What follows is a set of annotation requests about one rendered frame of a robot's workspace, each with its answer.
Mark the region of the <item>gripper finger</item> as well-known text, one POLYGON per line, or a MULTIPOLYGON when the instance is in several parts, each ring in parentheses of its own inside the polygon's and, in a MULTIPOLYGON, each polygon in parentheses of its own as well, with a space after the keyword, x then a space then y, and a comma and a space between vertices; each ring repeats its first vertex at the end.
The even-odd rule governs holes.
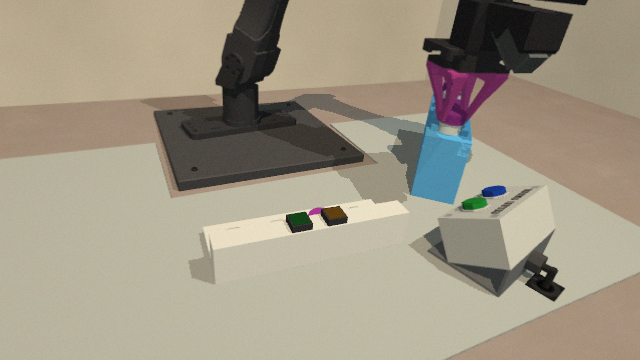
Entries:
POLYGON ((453 69, 442 68, 429 60, 427 60, 426 67, 434 92, 436 117, 437 120, 439 120, 441 123, 444 123, 454 103, 456 102, 469 74, 457 72, 453 69), (444 104, 443 77, 447 82, 444 104))
POLYGON ((507 79, 509 74, 497 73, 468 73, 468 78, 461 91, 460 109, 467 112, 467 122, 481 104, 489 98, 507 79), (473 102, 469 106, 470 96, 474 88, 476 79, 479 78, 485 82, 473 102), (469 106, 469 107, 468 107, 469 106))

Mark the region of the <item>cream long bar with two dark lamps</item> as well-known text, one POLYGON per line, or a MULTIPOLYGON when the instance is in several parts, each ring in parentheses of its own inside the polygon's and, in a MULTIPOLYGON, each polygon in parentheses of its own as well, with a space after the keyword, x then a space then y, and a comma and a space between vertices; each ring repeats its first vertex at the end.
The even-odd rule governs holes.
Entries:
POLYGON ((410 214, 398 200, 310 210, 203 227, 215 285, 400 244, 410 214))

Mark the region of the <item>blue rectangular tube holder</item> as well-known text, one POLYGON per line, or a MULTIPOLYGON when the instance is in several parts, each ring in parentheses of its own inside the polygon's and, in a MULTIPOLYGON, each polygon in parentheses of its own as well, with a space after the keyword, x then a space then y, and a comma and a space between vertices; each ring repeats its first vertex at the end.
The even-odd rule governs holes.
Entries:
POLYGON ((459 135, 439 132, 434 104, 433 94, 411 195, 453 205, 472 146, 471 123, 465 122, 459 135))

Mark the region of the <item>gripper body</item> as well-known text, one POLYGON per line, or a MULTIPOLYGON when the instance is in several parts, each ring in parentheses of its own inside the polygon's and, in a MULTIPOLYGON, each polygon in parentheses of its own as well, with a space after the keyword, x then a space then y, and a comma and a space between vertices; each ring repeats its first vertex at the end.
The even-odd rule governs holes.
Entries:
POLYGON ((423 50, 427 52, 441 51, 440 55, 429 54, 427 60, 446 69, 453 69, 461 73, 497 73, 509 74, 502 61, 499 52, 492 51, 465 51, 450 44, 459 6, 459 0, 450 39, 425 38, 423 50), (453 61, 452 61, 453 60, 453 61))

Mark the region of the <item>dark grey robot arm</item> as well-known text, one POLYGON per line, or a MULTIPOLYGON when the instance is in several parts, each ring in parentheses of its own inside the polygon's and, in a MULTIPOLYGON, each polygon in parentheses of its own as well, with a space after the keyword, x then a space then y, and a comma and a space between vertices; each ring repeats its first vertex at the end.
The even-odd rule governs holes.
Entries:
MULTIPOLYGON (((450 44, 465 51, 499 52, 506 70, 533 73, 559 51, 573 14, 499 1, 461 0, 450 44)), ((275 69, 288 2, 244 1, 232 33, 227 33, 215 79, 222 86, 223 114, 182 121, 192 140, 296 125, 296 118, 282 109, 259 111, 256 84, 275 69)))

